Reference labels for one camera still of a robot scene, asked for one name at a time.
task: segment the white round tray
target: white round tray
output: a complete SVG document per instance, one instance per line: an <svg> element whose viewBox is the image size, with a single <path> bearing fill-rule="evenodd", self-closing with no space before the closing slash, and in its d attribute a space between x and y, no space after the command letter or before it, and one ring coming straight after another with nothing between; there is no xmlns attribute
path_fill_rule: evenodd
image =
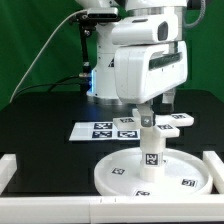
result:
<svg viewBox="0 0 224 224"><path fill-rule="evenodd" d="M95 186L103 196L208 194L212 176L198 158L172 149L163 155L165 175L152 183L140 177L140 148L126 149L103 158L95 167Z"/></svg>

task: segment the white robot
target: white robot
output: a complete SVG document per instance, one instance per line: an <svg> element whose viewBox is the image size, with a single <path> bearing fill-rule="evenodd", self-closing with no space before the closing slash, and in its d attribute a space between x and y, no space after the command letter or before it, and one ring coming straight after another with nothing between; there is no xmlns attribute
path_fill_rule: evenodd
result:
<svg viewBox="0 0 224 224"><path fill-rule="evenodd" d="M166 148L166 138L179 136L176 127L192 125L194 119L187 114L155 116L152 110L153 99L161 94L161 103L172 105L174 88L187 79L182 40L187 0L77 2L87 9L96 7L91 9L96 16L117 3L128 13L120 22L97 25L98 61L87 94L99 103L137 105L133 117L115 118L114 124L120 131L140 129L140 148L102 159L95 168L97 190L127 196L210 193L212 177L205 164Z"/></svg>

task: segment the white border frame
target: white border frame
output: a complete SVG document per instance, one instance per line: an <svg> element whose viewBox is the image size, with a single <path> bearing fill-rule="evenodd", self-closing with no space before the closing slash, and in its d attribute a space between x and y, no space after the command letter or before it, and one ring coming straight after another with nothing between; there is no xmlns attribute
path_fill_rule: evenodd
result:
<svg viewBox="0 0 224 224"><path fill-rule="evenodd" d="M7 177L16 170L15 155L5 160L7 156L0 160L0 177L5 170L10 170ZM212 174L219 173L218 183L223 188L220 175L224 164L215 152L204 153L203 160ZM1 169L3 161L8 161L4 162L5 169ZM224 221L224 195L0 198L0 224L193 221Z"/></svg>

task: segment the black table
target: black table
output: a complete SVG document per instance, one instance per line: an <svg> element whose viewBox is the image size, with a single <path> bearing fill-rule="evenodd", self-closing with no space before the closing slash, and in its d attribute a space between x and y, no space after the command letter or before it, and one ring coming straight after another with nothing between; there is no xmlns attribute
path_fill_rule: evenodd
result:
<svg viewBox="0 0 224 224"><path fill-rule="evenodd" d="M3 197L98 195L94 167L105 155L138 147L139 141L70 142L75 122L132 116L133 106L87 102L79 92L28 93L0 112L0 153L15 153L18 170ZM215 150L224 159L224 104L211 93L179 90L175 112L195 118L167 147L202 157Z"/></svg>

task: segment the small white object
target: small white object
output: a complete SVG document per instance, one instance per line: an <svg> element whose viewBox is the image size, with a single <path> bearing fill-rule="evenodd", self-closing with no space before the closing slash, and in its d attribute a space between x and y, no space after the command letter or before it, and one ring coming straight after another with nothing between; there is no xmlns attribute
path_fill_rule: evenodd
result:
<svg viewBox="0 0 224 224"><path fill-rule="evenodd" d="M171 114L165 116L156 116L156 124L164 125L170 124L175 127L186 127L191 126L194 123L194 118L186 113L178 113L178 114Z"/></svg>
<svg viewBox="0 0 224 224"><path fill-rule="evenodd" d="M170 124L155 125L154 133L160 138L174 138L180 135L180 130Z"/></svg>
<svg viewBox="0 0 224 224"><path fill-rule="evenodd" d="M214 185L220 194L224 194L224 163L214 151L203 153L203 161L214 178Z"/></svg>
<svg viewBox="0 0 224 224"><path fill-rule="evenodd" d="M166 139L155 133L155 128L140 130L140 148L143 153L162 154L166 147Z"/></svg>
<svg viewBox="0 0 224 224"><path fill-rule="evenodd" d="M135 117L114 118L113 123L120 131L137 130L141 127L141 120Z"/></svg>
<svg viewBox="0 0 224 224"><path fill-rule="evenodd" d="M0 160L0 195L17 170L16 156L6 154Z"/></svg>

